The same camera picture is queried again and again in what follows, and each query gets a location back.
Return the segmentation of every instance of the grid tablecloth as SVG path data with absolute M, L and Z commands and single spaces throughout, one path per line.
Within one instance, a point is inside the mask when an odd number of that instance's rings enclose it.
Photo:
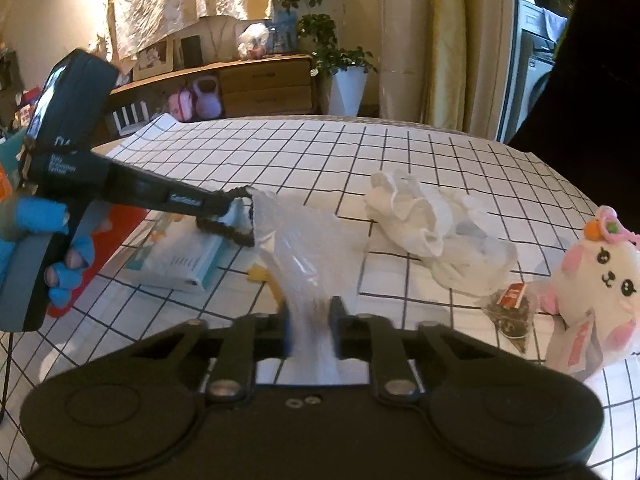
M 297 118 L 179 124 L 162 116 L 110 155 L 206 189 L 253 184 L 286 200 L 335 212 L 370 237 L 358 303 L 348 305 L 351 313 L 380 314 L 404 328 L 437 320 L 509 352 L 516 351 L 475 306 L 475 298 L 441 288 L 419 259 L 391 243 L 367 219 L 363 195 L 370 189 L 369 176 L 399 168 L 422 182 L 459 187 L 477 196 L 499 219 L 496 234 L 517 246 L 514 282 L 548 276 L 595 210 L 582 193 L 531 154 L 406 125 Z M 228 326 L 249 312 L 275 311 L 269 289 L 246 280 L 252 250 L 233 244 L 204 294 L 128 283 L 120 269 L 155 215 L 149 213 L 65 317 L 47 318 L 38 332 L 16 335 L 8 413 L 0 428 L 3 478 L 22 478 L 33 466 L 17 426 L 18 413 L 25 395 L 44 378 L 188 319 Z M 527 359 L 544 361 L 553 328 L 551 316 L 535 315 Z M 7 342 L 4 334 L 3 363 Z M 348 381 L 367 382 L 366 364 L 346 361 L 339 367 Z M 295 383 L 296 378 L 286 362 L 268 360 L 258 367 L 258 381 Z M 640 436 L 638 360 L 631 357 L 607 367 L 588 385 L 606 414 L 590 465 L 603 478 L 633 480 L 638 476 Z

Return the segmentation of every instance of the gloved hand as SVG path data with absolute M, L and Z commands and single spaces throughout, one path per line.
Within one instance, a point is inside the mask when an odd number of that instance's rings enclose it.
M 11 195 L 0 202 L 0 286 L 4 282 L 16 243 L 29 233 L 68 233 L 66 206 L 44 198 Z M 64 307 L 71 291 L 82 283 L 82 271 L 94 262 L 94 243 L 81 237 L 68 250 L 63 262 L 45 271 L 49 299 L 56 307 Z

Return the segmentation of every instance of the kettlebell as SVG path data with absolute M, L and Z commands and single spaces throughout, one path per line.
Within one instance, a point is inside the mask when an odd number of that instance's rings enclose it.
M 196 112 L 203 120 L 217 119 L 222 115 L 222 100 L 220 99 L 220 85 L 218 78 L 205 75 L 193 82 L 196 94 Z
M 179 123 L 188 123 L 194 116 L 195 95 L 182 87 L 169 97 L 169 113 Z

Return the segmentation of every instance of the wooden cabinet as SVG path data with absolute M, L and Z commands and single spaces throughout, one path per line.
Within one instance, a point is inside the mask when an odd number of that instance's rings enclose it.
M 140 109 L 145 102 L 152 115 L 162 109 L 169 96 L 181 87 L 190 86 L 203 75 L 215 75 L 220 83 L 224 118 L 311 114 L 316 110 L 314 79 L 311 77 L 311 57 L 304 54 L 274 56 L 251 61 L 213 63 L 199 68 L 177 70 L 114 89 L 106 103 L 104 124 L 96 131 L 101 142 L 118 137 L 113 119 L 116 112 L 121 120 L 129 110 Z M 136 117 L 139 114 L 129 113 Z

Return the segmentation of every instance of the clear plastic bag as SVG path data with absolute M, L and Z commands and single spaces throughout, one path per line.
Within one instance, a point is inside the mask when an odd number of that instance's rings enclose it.
M 264 23 L 249 25 L 238 38 L 238 55 L 243 61 L 262 59 L 267 54 L 269 29 Z
M 258 255 L 276 278 L 291 315 L 292 371 L 300 384 L 340 383 L 329 327 L 334 296 L 356 300 L 367 239 L 335 215 L 252 190 Z

